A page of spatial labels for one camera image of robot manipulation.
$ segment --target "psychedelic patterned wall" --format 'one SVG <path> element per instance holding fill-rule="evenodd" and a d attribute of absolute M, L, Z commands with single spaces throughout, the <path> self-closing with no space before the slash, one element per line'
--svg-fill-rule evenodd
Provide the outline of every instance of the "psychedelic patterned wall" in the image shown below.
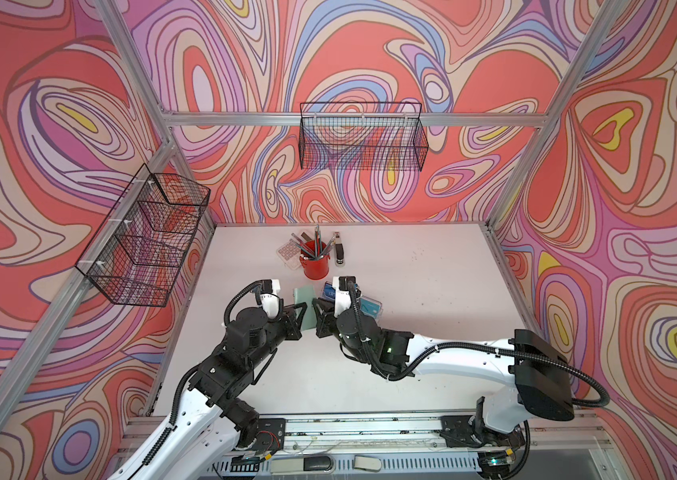
<path fill-rule="evenodd" d="M 159 145 L 94 9 L 43 5 L 0 2 L 0 374 Z M 0 478 L 97 478 L 190 274 L 162 311 L 84 302 L 0 436 Z"/>
<path fill-rule="evenodd" d="M 190 165 L 219 223 L 484 220 L 532 130 L 449 127 L 421 172 L 395 172 L 302 170 L 298 127 L 237 127 Z"/>
<path fill-rule="evenodd" d="M 143 414 L 210 240 L 201 224 L 165 308 L 112 305 L 93 289 L 0 434 L 0 480 L 97 480 Z"/>
<path fill-rule="evenodd" d="M 677 3 L 630 5 L 498 233 L 541 329 L 611 392 L 633 476 L 677 478 Z"/>
<path fill-rule="evenodd" d="M 124 12 L 167 110 L 298 111 L 415 100 L 429 112 L 540 112 L 595 1 L 171 0 Z M 429 127 L 420 173 L 304 172 L 295 128 L 176 130 L 218 221 L 466 221 L 485 212 L 530 136 Z"/>

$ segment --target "red cup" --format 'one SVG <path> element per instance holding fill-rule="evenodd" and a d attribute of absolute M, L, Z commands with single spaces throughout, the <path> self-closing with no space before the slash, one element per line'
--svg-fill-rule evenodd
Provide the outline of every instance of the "red cup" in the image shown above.
<path fill-rule="evenodd" d="M 320 242 L 320 244 L 323 249 L 327 246 L 324 242 Z M 306 250 L 314 251 L 314 240 L 306 242 Z M 331 256 L 326 254 L 320 260 L 310 260 L 307 258 L 306 254 L 302 252 L 299 259 L 301 260 L 301 266 L 304 267 L 304 275 L 312 280 L 321 280 L 325 278 L 325 276 L 328 275 L 328 260 L 330 260 L 330 258 Z"/>

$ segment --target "wire basket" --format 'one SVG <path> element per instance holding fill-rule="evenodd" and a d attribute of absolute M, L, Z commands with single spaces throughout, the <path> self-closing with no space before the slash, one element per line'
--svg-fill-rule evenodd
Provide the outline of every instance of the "wire basket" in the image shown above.
<path fill-rule="evenodd" d="M 78 270 L 112 303 L 167 305 L 209 199 L 194 180 L 150 173 L 103 250 L 87 271 L 81 256 Z"/>
<path fill-rule="evenodd" d="M 298 158 L 306 170 L 418 170 L 429 142 L 418 102 L 304 102 Z"/>

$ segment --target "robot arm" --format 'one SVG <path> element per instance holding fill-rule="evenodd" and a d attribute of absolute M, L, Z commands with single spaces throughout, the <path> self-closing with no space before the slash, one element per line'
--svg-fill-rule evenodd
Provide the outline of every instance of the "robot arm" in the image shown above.
<path fill-rule="evenodd" d="M 594 379 L 567 365 L 565 357 L 529 330 L 515 338 L 488 342 L 436 340 L 411 332 L 382 329 L 359 309 L 362 292 L 352 276 L 334 277 L 335 302 L 313 302 L 317 336 L 335 336 L 355 360 L 391 381 L 426 373 L 449 373 L 503 383 L 478 401 L 471 423 L 478 443 L 507 436 L 533 416 L 567 421 L 574 405 L 605 406 L 607 391 Z M 569 375 L 597 390 L 599 401 L 578 400 L 571 394 Z"/>
<path fill-rule="evenodd" d="M 307 305 L 284 306 L 277 297 L 279 282 L 259 280 L 235 295 L 227 317 L 248 292 L 256 294 L 258 307 L 240 310 L 228 323 L 213 353 L 179 382 L 171 415 L 110 480 L 197 478 L 234 449 L 241 450 L 242 462 L 257 463 L 282 445 L 269 431 L 275 428 L 268 428 L 276 419 L 259 419 L 256 410 L 237 396 L 256 384 L 280 343 L 301 338 Z M 189 388 L 184 389 L 187 380 Z"/>

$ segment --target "calculator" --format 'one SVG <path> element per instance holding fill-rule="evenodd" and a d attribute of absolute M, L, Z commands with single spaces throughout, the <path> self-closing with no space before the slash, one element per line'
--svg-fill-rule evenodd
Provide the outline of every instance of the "calculator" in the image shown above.
<path fill-rule="evenodd" d="M 312 240 L 312 237 L 306 233 L 306 230 L 300 232 L 298 236 L 302 237 L 304 241 L 307 242 Z M 301 260 L 298 259 L 301 256 L 301 249 L 292 241 L 289 240 L 285 245 L 280 246 L 277 249 L 277 256 L 280 257 L 280 260 L 282 260 L 289 269 L 297 270 L 298 268 L 301 268 Z"/>

